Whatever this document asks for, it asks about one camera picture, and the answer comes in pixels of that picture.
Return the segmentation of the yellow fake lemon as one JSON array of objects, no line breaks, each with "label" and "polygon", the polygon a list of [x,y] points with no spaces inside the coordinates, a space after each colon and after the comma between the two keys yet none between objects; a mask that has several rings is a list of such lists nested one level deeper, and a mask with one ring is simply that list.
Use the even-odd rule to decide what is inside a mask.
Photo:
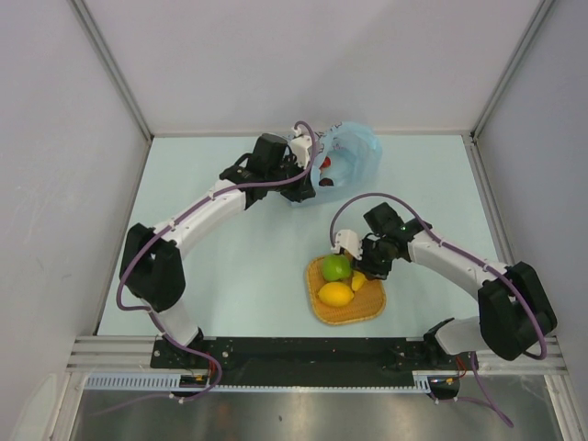
[{"label": "yellow fake lemon", "polygon": [[346,283],[339,281],[326,283],[318,291],[319,300],[334,308],[346,306],[354,297],[355,292]]},{"label": "yellow fake lemon", "polygon": [[354,271],[351,277],[351,289],[358,292],[368,282],[366,275],[360,271]]}]

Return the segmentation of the green fake lime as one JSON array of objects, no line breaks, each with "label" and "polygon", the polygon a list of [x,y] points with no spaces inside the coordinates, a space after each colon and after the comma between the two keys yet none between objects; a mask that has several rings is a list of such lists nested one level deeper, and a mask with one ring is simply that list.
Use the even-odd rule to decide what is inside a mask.
[{"label": "green fake lime", "polygon": [[322,276],[327,282],[351,277],[352,267],[343,254],[328,254],[322,259]]}]

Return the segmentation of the woven bamboo tray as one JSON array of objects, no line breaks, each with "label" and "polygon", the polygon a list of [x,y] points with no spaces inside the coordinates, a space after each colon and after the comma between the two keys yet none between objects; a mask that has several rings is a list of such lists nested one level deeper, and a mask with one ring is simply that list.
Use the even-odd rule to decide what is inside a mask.
[{"label": "woven bamboo tray", "polygon": [[332,326],[377,318],[386,308],[382,282],[352,270],[346,255],[327,254],[309,262],[305,280],[311,310]]}]

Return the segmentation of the light blue plastic bag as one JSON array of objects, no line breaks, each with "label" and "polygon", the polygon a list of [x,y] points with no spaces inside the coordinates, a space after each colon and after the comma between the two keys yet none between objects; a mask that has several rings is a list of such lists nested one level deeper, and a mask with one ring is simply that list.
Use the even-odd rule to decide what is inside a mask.
[{"label": "light blue plastic bag", "polygon": [[[323,132],[315,134],[321,146],[321,154],[315,158],[310,171],[314,198],[292,207],[306,207],[343,198],[350,198],[366,183],[373,180],[379,168],[382,148],[378,137],[368,126],[355,122],[339,122]],[[321,169],[323,160],[329,157],[331,166]],[[320,187],[323,178],[331,178],[333,187]]]}]

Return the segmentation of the dark red fake plum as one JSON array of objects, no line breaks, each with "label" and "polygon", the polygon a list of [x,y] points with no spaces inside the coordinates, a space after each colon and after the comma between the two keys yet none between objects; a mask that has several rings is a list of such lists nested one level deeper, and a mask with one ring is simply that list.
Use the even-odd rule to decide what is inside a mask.
[{"label": "dark red fake plum", "polygon": [[334,181],[331,178],[323,178],[319,182],[320,187],[333,187]]}]

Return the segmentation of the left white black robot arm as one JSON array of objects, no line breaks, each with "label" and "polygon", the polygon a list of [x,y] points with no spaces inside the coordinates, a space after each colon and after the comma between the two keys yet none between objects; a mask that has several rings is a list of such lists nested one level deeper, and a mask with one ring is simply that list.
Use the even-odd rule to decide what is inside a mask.
[{"label": "left white black robot arm", "polygon": [[184,259],[206,235],[271,191],[293,202],[314,197],[311,170],[318,153],[315,133],[302,122],[291,139],[264,133],[191,207],[152,227],[129,229],[118,289],[139,299],[138,310],[174,341],[170,354],[181,366],[193,367],[203,356],[200,328],[183,300]]}]

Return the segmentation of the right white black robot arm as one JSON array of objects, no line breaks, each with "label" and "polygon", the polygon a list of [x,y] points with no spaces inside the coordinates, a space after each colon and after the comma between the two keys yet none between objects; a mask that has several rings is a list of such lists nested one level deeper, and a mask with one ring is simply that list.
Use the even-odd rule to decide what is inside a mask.
[{"label": "right white black robot arm", "polygon": [[427,332],[424,359],[446,368],[458,354],[489,349],[513,361],[534,344],[544,345],[558,321],[537,271],[519,262],[488,262],[436,237],[426,222],[403,221],[381,203],[364,216],[371,232],[349,230],[334,236],[334,251],[352,255],[352,266],[369,279],[384,280],[397,259],[426,267],[477,301],[477,315],[447,319]]}]

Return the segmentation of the red cherry tomato bunch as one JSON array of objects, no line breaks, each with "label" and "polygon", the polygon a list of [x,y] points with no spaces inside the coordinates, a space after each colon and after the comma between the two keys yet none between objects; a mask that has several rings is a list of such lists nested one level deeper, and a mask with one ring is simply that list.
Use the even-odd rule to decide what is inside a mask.
[{"label": "red cherry tomato bunch", "polygon": [[331,164],[332,164],[332,162],[331,162],[331,159],[330,159],[329,157],[326,157],[326,158],[323,160],[323,162],[322,162],[322,164],[321,164],[320,168],[321,168],[321,169],[323,169],[323,168],[328,168],[328,167],[330,167],[330,166],[331,166]]}]

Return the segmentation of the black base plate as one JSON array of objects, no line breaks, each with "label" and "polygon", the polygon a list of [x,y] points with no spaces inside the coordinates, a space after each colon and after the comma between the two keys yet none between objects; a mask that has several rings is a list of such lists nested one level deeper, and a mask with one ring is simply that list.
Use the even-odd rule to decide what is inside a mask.
[{"label": "black base plate", "polygon": [[216,373],[222,387],[259,389],[379,389],[421,387],[446,399],[457,395],[469,355],[449,356],[435,344],[401,337],[208,337],[191,352],[163,338],[151,368],[180,369],[203,385]]}]

